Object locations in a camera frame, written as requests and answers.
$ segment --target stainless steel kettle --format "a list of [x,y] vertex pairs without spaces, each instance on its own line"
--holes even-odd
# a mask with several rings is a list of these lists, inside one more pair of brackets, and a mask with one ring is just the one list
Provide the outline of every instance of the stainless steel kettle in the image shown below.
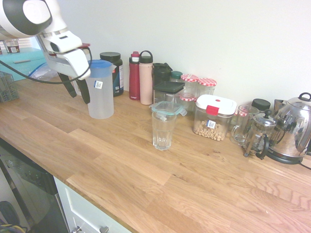
[[287,101],[274,119],[267,156],[285,164],[300,163],[311,138],[311,94],[304,92]]

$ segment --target qr code sticker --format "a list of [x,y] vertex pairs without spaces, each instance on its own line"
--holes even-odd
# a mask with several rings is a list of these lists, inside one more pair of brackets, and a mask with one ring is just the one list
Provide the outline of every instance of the qr code sticker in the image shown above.
[[97,88],[97,89],[101,89],[103,87],[103,82],[95,81],[94,87]]
[[206,126],[211,128],[211,129],[214,129],[215,126],[216,126],[216,122],[212,121],[212,120],[208,120],[207,123],[206,123]]

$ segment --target coffee plunger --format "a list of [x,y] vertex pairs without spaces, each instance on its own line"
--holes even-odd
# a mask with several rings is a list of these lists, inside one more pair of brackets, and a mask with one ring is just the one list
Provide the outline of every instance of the coffee plunger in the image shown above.
[[245,157],[255,154],[258,158],[263,159],[267,154],[269,138],[276,126],[274,119],[270,116],[271,113],[271,110],[267,109],[264,113],[254,116],[251,129],[245,140]]

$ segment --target plastic pitcher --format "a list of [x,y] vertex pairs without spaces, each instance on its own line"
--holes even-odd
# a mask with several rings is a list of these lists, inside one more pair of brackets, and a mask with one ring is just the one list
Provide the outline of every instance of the plastic pitcher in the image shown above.
[[104,60],[93,60],[91,76],[86,79],[90,103],[88,113],[95,119],[111,117],[113,109],[112,71],[115,65]]

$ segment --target cabinet handle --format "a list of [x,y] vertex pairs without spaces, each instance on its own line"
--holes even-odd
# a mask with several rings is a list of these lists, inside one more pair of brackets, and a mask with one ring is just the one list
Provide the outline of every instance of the cabinet handle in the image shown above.
[[81,227],[77,226],[75,230],[71,231],[71,233],[78,233],[82,231]]
[[16,61],[16,62],[14,62],[14,64],[24,63],[24,62],[31,62],[31,60],[21,60],[21,61]]
[[99,229],[99,231],[100,231],[100,233],[108,233],[109,227],[101,227],[101,228]]

